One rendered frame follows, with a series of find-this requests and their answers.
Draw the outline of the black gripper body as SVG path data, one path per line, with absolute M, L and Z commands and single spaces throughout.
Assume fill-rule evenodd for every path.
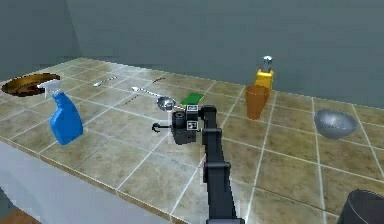
M 199 131 L 198 113 L 176 111 L 172 114 L 172 135 L 178 145 L 196 141 Z

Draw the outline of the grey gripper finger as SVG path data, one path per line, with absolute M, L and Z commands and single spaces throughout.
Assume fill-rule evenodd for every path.
M 161 129 L 171 129 L 172 125 L 160 125 L 159 123 L 154 123 L 152 125 L 152 131 L 159 133 Z

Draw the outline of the silver ladle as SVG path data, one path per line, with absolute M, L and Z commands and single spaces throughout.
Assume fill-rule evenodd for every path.
M 132 87 L 132 90 L 134 92 L 143 91 L 145 93 L 155 96 L 157 98 L 156 104 L 158 108 L 162 111 L 172 111 L 176 106 L 176 101 L 171 97 L 163 96 L 163 95 L 148 91 L 140 87 L 135 87 L 135 86 Z

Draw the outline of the green sponge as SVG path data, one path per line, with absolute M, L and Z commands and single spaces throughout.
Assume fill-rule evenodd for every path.
M 203 97 L 204 95 L 200 93 L 190 93 L 181 101 L 181 105 L 185 106 L 198 104 L 203 99 Z

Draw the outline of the thin dark knife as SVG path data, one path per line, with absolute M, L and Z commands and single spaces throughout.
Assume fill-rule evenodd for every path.
M 139 95 L 135 95 L 133 97 L 130 97 L 126 102 L 122 103 L 121 106 L 124 106 L 124 105 L 127 105 L 128 103 L 132 102 L 133 100 L 135 100 Z

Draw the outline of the silver spoon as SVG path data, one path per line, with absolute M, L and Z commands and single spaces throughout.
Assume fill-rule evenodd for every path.
M 92 85 L 92 87 L 99 87 L 99 86 L 101 86 L 104 82 L 111 81 L 111 80 L 114 80 L 114 79 L 116 79 L 116 78 L 117 78 L 117 76 L 113 76 L 113 77 L 110 77 L 110 78 L 108 78 L 108 79 L 100 80 L 100 81 L 94 83 L 94 84 Z

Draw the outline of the orange cup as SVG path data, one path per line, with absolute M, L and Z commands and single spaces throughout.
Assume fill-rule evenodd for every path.
M 270 90 L 264 86 L 251 85 L 245 89 L 247 117 L 251 120 L 260 118 L 270 97 Z

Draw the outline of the blue spray bottle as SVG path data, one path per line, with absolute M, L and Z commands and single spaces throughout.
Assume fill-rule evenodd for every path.
M 60 85 L 60 80 L 52 79 L 37 87 L 44 89 L 44 97 L 52 94 L 56 110 L 50 119 L 50 127 L 58 143 L 67 145 L 83 134 L 83 123 L 75 104 L 61 90 Z

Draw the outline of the yellow soap bottle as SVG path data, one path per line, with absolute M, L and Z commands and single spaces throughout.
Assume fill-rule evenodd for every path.
M 273 58 L 271 56 L 263 57 L 263 64 L 256 72 L 255 85 L 263 86 L 272 89 L 274 71 L 272 70 Z

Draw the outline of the brown round sink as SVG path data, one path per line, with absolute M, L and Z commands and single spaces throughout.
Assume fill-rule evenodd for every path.
M 13 78 L 1 85 L 1 90 L 11 96 L 27 97 L 43 94 L 44 88 L 38 88 L 38 85 L 53 79 L 60 80 L 61 77 L 53 73 L 34 73 Z

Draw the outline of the grey metal bowl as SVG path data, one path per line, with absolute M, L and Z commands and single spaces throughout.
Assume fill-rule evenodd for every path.
M 325 138 L 340 140 L 356 131 L 358 122 L 349 114 L 333 109 L 320 109 L 314 115 L 317 132 Z

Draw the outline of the black pot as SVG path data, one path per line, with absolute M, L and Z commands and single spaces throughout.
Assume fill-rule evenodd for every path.
M 369 190 L 350 192 L 337 224 L 384 224 L 384 196 Z

